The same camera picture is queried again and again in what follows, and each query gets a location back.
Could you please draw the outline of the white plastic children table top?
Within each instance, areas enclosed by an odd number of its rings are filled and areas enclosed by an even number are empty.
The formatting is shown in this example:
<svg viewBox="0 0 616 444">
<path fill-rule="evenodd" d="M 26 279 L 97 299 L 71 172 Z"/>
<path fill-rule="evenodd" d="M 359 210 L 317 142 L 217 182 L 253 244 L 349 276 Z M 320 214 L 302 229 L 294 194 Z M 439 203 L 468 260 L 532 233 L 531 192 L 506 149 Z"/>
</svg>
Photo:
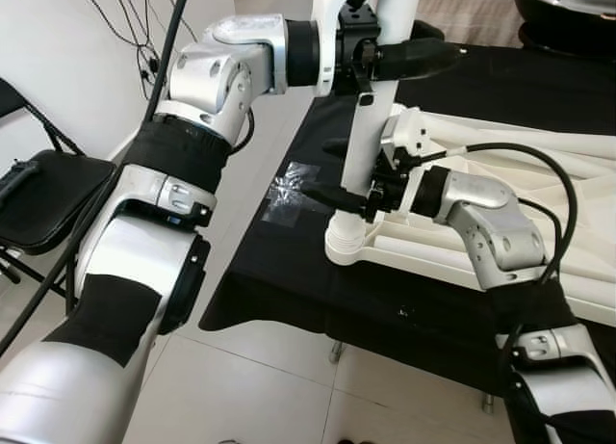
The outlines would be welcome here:
<svg viewBox="0 0 616 444">
<path fill-rule="evenodd" d="M 430 141 L 434 144 L 430 154 L 463 147 Z M 555 150 L 534 148 L 550 155 L 568 172 L 577 192 L 577 229 L 560 264 L 560 282 L 569 307 L 586 321 L 613 326 L 616 164 L 612 169 Z M 518 197 L 566 220 L 569 207 L 563 186 L 554 172 L 532 155 L 483 150 L 449 157 L 441 164 L 449 170 L 498 179 L 511 186 Z M 338 212 L 327 223 L 324 251 L 327 259 L 338 265 L 370 262 L 472 290 L 479 287 L 458 234 L 427 217 L 410 214 L 406 201 L 395 212 L 379 212 L 373 223 Z"/>
</svg>

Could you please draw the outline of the clear tape patch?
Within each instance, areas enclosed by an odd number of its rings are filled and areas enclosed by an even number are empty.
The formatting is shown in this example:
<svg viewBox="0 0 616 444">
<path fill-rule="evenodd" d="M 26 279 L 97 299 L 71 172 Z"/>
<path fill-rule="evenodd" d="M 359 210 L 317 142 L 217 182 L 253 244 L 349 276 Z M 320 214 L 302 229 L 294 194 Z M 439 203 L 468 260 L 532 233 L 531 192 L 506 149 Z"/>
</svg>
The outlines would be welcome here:
<svg viewBox="0 0 616 444">
<path fill-rule="evenodd" d="M 274 176 L 265 193 L 266 206 L 260 212 L 260 221 L 291 227 L 303 212 L 331 214 L 333 209 L 313 200 L 303 190 L 317 180 L 320 167 L 291 161 L 281 175 Z"/>
</svg>

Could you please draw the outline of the black folding chair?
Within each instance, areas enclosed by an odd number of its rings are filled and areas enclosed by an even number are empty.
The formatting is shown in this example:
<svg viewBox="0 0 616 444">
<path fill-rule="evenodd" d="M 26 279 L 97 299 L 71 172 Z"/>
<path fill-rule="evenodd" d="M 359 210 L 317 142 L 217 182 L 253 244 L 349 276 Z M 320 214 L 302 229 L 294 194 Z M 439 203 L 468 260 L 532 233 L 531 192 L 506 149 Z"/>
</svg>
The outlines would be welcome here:
<svg viewBox="0 0 616 444">
<path fill-rule="evenodd" d="M 0 274 L 13 284 L 21 281 L 19 272 L 38 282 L 47 277 L 22 263 L 12 251 L 40 255 L 60 246 L 116 169 L 114 163 L 85 154 L 17 88 L 0 78 L 0 118 L 18 110 L 28 111 L 42 123 L 52 148 L 26 159 L 39 161 L 40 171 L 0 205 Z"/>
</svg>

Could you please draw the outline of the black tablecloth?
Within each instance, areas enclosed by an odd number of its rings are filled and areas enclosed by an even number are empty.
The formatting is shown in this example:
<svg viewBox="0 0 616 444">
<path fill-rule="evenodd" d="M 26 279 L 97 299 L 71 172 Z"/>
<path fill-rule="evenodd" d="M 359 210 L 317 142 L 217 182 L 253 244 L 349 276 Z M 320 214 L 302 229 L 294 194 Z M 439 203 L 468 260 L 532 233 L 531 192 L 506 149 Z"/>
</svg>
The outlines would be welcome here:
<svg viewBox="0 0 616 444">
<path fill-rule="evenodd" d="M 467 46 L 456 68 L 405 80 L 396 102 L 450 117 L 571 133 L 616 131 L 616 66 L 533 49 Z M 322 333 L 445 379 L 498 394 L 487 294 L 369 262 L 326 258 L 330 210 L 256 215 L 199 328 L 273 321 Z"/>
</svg>

